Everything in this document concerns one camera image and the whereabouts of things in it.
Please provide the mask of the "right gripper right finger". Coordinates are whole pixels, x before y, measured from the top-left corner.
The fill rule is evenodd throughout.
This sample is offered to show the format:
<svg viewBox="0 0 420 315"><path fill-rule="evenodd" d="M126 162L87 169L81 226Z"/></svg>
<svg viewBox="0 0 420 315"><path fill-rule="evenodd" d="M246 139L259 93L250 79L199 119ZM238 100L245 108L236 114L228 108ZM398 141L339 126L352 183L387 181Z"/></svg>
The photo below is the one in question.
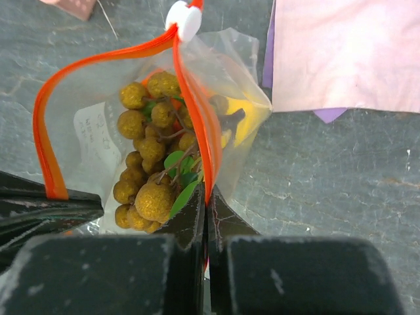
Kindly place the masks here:
<svg viewBox="0 0 420 315"><path fill-rule="evenodd" d="M263 236L218 188L207 206L215 314L403 314L380 252L353 237Z"/></svg>

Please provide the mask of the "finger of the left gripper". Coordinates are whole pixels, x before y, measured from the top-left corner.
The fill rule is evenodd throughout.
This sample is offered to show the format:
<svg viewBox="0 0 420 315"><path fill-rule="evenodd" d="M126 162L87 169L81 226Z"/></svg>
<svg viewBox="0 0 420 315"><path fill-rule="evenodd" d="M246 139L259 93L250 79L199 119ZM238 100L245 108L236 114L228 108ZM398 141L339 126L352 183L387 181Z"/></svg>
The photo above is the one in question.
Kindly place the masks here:
<svg viewBox="0 0 420 315"><path fill-rule="evenodd" d="M2 171L1 271L30 238L67 232L103 214L98 195L71 190L69 199L49 199L43 184Z"/></svg>

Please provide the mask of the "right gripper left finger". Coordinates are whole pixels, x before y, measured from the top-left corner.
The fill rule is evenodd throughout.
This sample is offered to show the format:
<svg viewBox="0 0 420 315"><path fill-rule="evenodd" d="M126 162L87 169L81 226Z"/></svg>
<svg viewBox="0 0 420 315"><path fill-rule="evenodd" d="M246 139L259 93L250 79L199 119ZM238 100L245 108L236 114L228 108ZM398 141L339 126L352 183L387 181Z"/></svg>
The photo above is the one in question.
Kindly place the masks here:
<svg viewBox="0 0 420 315"><path fill-rule="evenodd" d="M153 234L36 236L1 284L2 314L201 314L204 193Z"/></svg>

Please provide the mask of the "brown longan bunch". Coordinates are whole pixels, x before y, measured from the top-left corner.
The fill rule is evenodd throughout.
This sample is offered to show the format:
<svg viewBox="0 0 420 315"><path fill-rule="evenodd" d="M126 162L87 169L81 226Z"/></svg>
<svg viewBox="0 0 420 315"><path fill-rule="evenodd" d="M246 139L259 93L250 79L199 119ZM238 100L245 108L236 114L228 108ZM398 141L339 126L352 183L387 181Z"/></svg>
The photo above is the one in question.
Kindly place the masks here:
<svg viewBox="0 0 420 315"><path fill-rule="evenodd" d="M141 112L143 96L137 81L119 92L125 111L118 117L117 129L132 140L134 150L127 154L126 168L113 187L119 204L114 220L122 229L151 234L186 205L203 182L204 170L195 128L156 127Z"/></svg>

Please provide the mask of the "clear zip top bag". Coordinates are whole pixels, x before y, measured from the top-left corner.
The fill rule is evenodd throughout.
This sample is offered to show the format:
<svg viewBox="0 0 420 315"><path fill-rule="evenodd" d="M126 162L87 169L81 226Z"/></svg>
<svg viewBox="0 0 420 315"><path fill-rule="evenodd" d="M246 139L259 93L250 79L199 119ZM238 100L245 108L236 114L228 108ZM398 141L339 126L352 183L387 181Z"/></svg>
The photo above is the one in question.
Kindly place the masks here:
<svg viewBox="0 0 420 315"><path fill-rule="evenodd" d="M272 105L257 82L259 41L200 32L203 1L177 1L165 31L55 73L33 108L46 195L97 194L105 230L151 233L195 188L229 200Z"/></svg>

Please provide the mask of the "yellow orange fruit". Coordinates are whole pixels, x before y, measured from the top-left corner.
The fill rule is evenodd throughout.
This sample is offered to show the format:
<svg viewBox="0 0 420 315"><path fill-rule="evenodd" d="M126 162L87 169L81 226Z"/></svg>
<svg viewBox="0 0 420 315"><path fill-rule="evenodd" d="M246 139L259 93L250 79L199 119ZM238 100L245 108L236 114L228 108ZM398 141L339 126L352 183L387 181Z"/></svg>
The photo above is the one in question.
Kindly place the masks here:
<svg viewBox="0 0 420 315"><path fill-rule="evenodd" d="M251 136L272 113L272 105L267 98L262 102L248 99L227 98L226 115L231 127L222 127L221 146L225 149L229 145L238 147Z"/></svg>

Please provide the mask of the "orange persimmon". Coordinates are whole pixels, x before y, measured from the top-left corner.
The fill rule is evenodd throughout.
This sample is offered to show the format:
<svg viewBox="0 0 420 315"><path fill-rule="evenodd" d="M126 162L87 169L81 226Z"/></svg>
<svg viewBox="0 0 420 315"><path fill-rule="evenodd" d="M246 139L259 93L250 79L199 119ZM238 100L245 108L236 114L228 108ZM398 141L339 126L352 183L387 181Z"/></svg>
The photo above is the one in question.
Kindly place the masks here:
<svg viewBox="0 0 420 315"><path fill-rule="evenodd" d="M180 91L177 77L166 71L156 71L141 82L144 89L141 112L147 120L159 128L173 127L176 131L184 126L193 130L192 119L186 101Z"/></svg>

